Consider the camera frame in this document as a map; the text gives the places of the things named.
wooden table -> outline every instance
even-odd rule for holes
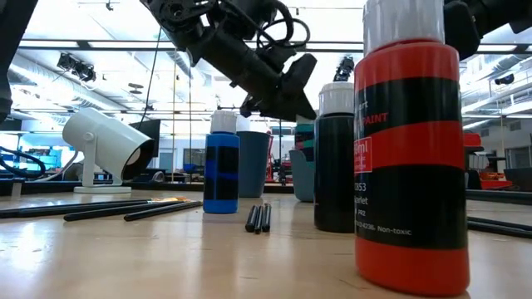
[[[0,208],[45,203],[146,199],[199,193],[47,194],[0,198]],[[313,206],[292,195],[264,195],[272,232],[244,231],[249,208],[201,209],[126,223],[122,217],[64,223],[61,217],[0,221],[1,298],[411,298],[361,279],[353,236],[319,232]],[[469,202],[469,215],[532,225],[532,207]],[[520,299],[532,294],[532,242],[470,233],[472,282],[461,298]]]

black label band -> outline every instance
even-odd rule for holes
[[[204,174],[205,200],[239,197],[239,148],[208,146]]]
[[[357,93],[358,139],[381,130],[426,121],[460,120],[459,84],[440,78],[411,78],[370,86]]]
[[[432,165],[357,174],[357,236],[409,248],[465,247],[463,176],[460,169]]]

black rod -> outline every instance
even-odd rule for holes
[[[264,216],[263,216],[263,223],[262,223],[262,229],[263,229],[263,232],[265,233],[269,233],[271,217],[272,217],[272,205],[269,203],[266,203],[264,205]]]
[[[257,218],[255,219],[255,233],[260,234],[260,229],[263,224],[263,206],[259,206],[257,210]]]
[[[80,213],[69,213],[63,217],[65,221],[76,221],[76,220],[83,220],[83,219],[92,219],[92,218],[100,218],[100,217],[107,217],[107,216],[114,216],[114,215],[122,215],[125,213],[133,213],[133,212],[140,212],[151,208],[160,208],[165,207],[171,204],[176,204],[177,202],[169,201],[169,202],[162,202],[162,203],[144,203],[144,204],[137,204],[127,207],[116,207],[116,208],[103,208],[103,209],[97,209],[92,211],[86,211],[86,212],[80,212]]]
[[[173,204],[173,205],[162,207],[162,208],[153,208],[153,209],[145,210],[141,212],[129,213],[126,216],[124,216],[124,220],[133,221],[133,220],[148,218],[151,216],[161,215],[164,213],[177,212],[177,211],[181,211],[187,208],[197,208],[197,207],[201,207],[201,205],[202,205],[201,202],[177,203],[177,204]]]
[[[75,213],[76,208],[79,208],[81,212],[83,210],[89,211],[92,209],[99,209],[109,205],[118,206],[129,206],[142,203],[149,203],[150,200],[118,200],[118,201],[109,201],[109,202],[97,202],[97,203],[71,203],[71,204],[60,204],[53,206],[41,206],[41,207],[30,207],[30,208],[11,208],[0,210],[0,218],[20,218],[20,217],[38,217],[38,216],[49,216],[49,215],[62,215],[66,213]]]
[[[255,231],[255,219],[257,218],[257,206],[251,207],[248,215],[248,222],[246,223],[246,232],[252,233]]]

bottle label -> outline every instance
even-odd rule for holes
[[[458,82],[388,81],[359,91],[355,101],[357,236],[409,248],[464,248]]]
[[[239,197],[239,148],[208,146],[204,177],[204,199],[237,199]]]

black pen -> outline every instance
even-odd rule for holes
[[[252,233],[255,231],[255,219],[257,218],[257,206],[251,207],[248,215],[248,222],[246,223],[246,232]]]
[[[262,229],[263,232],[268,233],[270,229],[270,219],[272,217],[272,205],[269,203],[266,203],[264,205],[264,216],[263,216],[263,223],[262,223]]]
[[[260,234],[260,227],[263,224],[263,206],[259,206],[257,210],[257,218],[255,219],[255,233]]]

